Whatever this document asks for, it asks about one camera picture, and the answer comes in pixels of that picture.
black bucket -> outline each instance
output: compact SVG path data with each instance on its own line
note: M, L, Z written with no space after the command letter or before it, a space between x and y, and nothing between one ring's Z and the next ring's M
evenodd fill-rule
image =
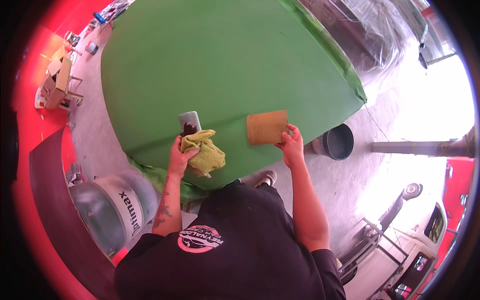
M343 160L353 150L352 130L347 125L341 124L313 140L312 147L316 154Z

yellow towel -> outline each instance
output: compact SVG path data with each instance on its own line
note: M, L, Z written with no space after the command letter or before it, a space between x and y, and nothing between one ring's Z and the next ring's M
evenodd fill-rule
M188 161L188 168L198 177L211 178L209 174L211 171L225 165L225 153L210 140L214 134L214 130L207 129L186 135L181 140L180 151L182 153L200 147L200 152Z

white shoe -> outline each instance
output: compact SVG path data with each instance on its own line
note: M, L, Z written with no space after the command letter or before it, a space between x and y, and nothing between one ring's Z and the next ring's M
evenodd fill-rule
M276 181L276 173L273 171L267 171L264 177L257 183L253 188L260 186L262 183L266 183L269 186L272 186Z

tattooed arm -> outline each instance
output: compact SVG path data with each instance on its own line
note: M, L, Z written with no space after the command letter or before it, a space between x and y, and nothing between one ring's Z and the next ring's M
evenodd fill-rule
M180 152L181 136L177 136L170 149L167 178L163 187L162 200L156 212L152 233L162 237L181 230L180 180L183 178L188 160L200 151L199 148Z

white van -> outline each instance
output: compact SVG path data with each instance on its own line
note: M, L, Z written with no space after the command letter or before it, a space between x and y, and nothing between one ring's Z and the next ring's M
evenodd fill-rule
M421 184L409 184L380 217L379 225L363 219L374 234L366 235L339 268L348 300L416 295L435 266L447 225L442 200L422 190ZM384 290L389 285L392 298Z

